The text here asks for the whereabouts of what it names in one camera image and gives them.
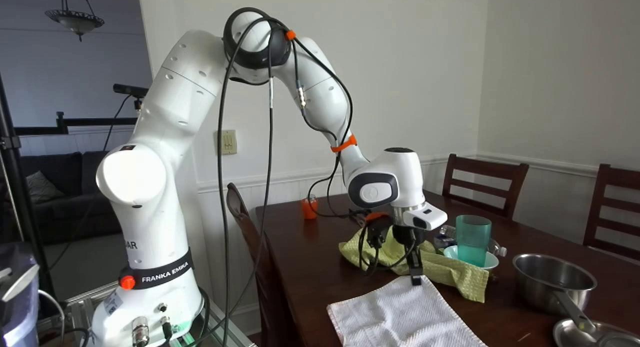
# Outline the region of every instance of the green cup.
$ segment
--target green cup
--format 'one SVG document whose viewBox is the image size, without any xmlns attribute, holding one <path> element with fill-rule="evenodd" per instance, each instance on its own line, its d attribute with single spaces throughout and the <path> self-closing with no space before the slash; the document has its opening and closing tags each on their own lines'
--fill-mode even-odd
<svg viewBox="0 0 640 347">
<path fill-rule="evenodd" d="M 491 239 L 491 221 L 479 215 L 463 214 L 455 218 L 457 258 L 470 265 L 485 267 L 487 245 Z"/>
</svg>

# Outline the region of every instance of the red button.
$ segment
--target red button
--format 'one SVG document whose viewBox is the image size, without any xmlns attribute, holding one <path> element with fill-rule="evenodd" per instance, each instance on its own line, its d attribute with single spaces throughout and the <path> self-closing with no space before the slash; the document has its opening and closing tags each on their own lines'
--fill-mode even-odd
<svg viewBox="0 0 640 347">
<path fill-rule="evenodd" d="M 120 280 L 120 287 L 122 287 L 122 290 L 132 290 L 135 285 L 136 280 L 133 279 L 133 276 L 124 276 Z"/>
</svg>

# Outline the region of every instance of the green dish towel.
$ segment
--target green dish towel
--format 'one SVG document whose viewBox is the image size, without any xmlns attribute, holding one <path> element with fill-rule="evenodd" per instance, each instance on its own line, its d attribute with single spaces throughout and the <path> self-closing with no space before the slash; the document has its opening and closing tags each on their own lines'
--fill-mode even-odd
<svg viewBox="0 0 640 347">
<path fill-rule="evenodd" d="M 360 229 L 348 242 L 341 242 L 338 247 L 340 253 L 350 263 L 356 267 L 359 265 L 358 258 L 358 240 L 362 229 Z M 362 246 L 362 258 L 369 262 L 373 259 L 375 250 L 366 242 Z M 405 247 L 398 243 L 393 231 L 389 228 L 386 235 L 386 242 L 380 248 L 378 259 L 381 265 L 393 265 L 398 259 L 405 255 Z M 420 255 L 422 256 L 422 268 L 424 275 L 435 283 L 442 283 L 448 286 L 454 286 L 460 292 L 462 297 L 467 300 L 476 302 L 485 302 L 485 288 L 487 287 L 487 279 L 489 272 L 475 265 L 462 262 L 461 260 L 451 259 L 443 255 L 436 254 L 434 245 L 428 241 L 420 245 Z M 366 270 L 367 266 L 362 263 L 362 269 Z M 409 274 L 409 266 L 407 261 L 391 268 L 393 272 L 402 276 Z"/>
</svg>

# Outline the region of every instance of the dark wood table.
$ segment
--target dark wood table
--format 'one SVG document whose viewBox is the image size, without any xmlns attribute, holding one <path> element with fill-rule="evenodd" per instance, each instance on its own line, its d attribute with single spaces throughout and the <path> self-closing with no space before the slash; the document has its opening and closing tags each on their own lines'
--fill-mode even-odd
<svg viewBox="0 0 640 347">
<path fill-rule="evenodd" d="M 515 294 L 512 258 L 522 253 L 556 256 L 591 272 L 598 287 L 590 295 L 586 315 L 640 334 L 640 266 L 438 194 L 425 191 L 425 196 L 448 214 L 452 226 L 458 215 L 489 218 L 493 238 L 508 249 L 507 257 L 494 270 L 498 281 L 487 285 L 485 303 L 469 301 L 454 287 L 435 283 L 451 308 L 489 347 L 555 346 L 552 330 L 562 318 L 529 308 Z M 319 205 L 320 211 L 327 211 L 326 198 Z M 345 213 L 350 202 L 346 195 L 332 196 L 331 205 L 336 212 Z M 341 345 L 327 305 L 364 295 L 397 277 L 388 271 L 365 277 L 342 257 L 338 243 L 347 242 L 359 229 L 349 219 L 305 221 L 300 202 L 293 201 L 267 206 L 265 228 L 291 313 L 307 347 Z"/>
</svg>

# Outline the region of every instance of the small bowl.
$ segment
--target small bowl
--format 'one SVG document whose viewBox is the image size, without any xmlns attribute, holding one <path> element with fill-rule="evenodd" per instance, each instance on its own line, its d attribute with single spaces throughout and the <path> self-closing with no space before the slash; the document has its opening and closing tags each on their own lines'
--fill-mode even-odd
<svg viewBox="0 0 640 347">
<path fill-rule="evenodd" d="M 458 246 L 449 246 L 444 249 L 444 256 L 446 258 L 457 259 L 458 258 Z M 494 256 L 493 253 L 487 252 L 486 257 L 484 259 L 484 267 L 480 267 L 483 270 L 491 271 L 494 268 L 498 267 L 498 257 Z"/>
</svg>

